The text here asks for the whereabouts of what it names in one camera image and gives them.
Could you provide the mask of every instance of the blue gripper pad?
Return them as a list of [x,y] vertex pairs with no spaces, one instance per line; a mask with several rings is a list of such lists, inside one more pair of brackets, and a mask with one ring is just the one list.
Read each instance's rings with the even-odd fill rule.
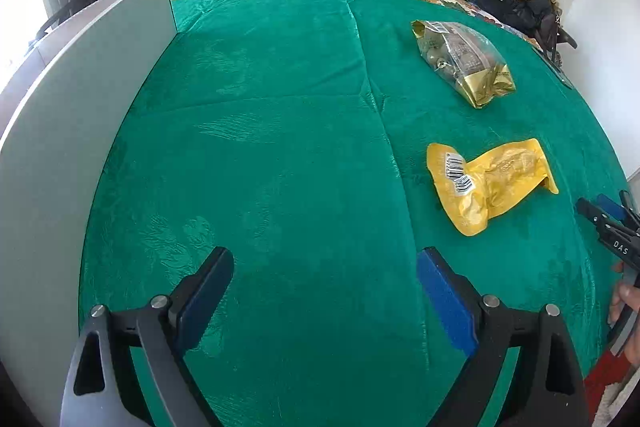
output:
[[455,292],[447,275],[434,262],[430,250],[425,248],[418,253],[418,281],[429,296],[451,344],[470,357],[478,347],[473,316]]
[[596,204],[602,210],[604,210],[609,216],[613,217],[613,219],[617,219],[618,221],[622,221],[626,217],[625,209],[615,201],[606,197],[604,194],[599,194],[596,198]]

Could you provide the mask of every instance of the yellow snack bag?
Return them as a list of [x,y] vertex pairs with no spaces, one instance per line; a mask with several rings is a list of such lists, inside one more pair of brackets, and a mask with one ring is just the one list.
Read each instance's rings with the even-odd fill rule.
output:
[[484,35],[457,22],[411,26],[422,58],[476,109],[516,90],[507,63]]
[[500,145],[469,163],[453,147],[432,143],[427,168],[447,216],[465,235],[482,232],[489,219],[513,208],[541,183],[558,194],[535,138]]

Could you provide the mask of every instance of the barcode label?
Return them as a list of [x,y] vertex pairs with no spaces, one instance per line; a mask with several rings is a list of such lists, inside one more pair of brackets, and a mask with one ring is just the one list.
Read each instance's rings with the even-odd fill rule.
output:
[[449,30],[447,30],[441,22],[435,22],[435,21],[425,21],[425,22],[426,22],[426,25],[436,33],[449,33]]
[[447,152],[444,155],[444,175],[455,181],[465,174],[465,161],[460,154]]
[[469,177],[468,174],[464,174],[457,180],[453,180],[453,186],[456,190],[457,196],[466,196],[469,192],[476,188],[476,186],[474,185],[474,181]]

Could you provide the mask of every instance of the plastic bag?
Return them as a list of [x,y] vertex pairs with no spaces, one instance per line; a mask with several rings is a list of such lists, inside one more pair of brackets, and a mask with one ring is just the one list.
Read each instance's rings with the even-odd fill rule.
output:
[[484,35],[454,22],[411,25],[422,58],[476,109],[516,90],[507,63]]
[[464,235],[476,235],[541,183],[558,187],[535,138],[500,145],[469,163],[453,147],[427,147],[427,168],[447,216]]

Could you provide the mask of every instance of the green blanket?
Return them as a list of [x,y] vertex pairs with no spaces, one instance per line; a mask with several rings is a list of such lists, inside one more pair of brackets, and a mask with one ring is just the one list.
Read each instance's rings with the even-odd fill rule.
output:
[[[236,272],[186,356],[225,426],[425,425],[462,367],[415,276],[437,247],[480,293],[555,303],[582,370],[602,349],[612,255],[574,213],[625,177],[602,129],[530,44],[420,0],[176,0],[178,35],[113,143],[80,280],[90,307],[144,305],[214,245]],[[457,21],[506,58],[517,92],[475,110],[422,60],[414,19]],[[425,166],[538,138],[538,188],[464,237]],[[510,353],[484,417],[492,425]],[[160,425],[159,400],[142,376]]]

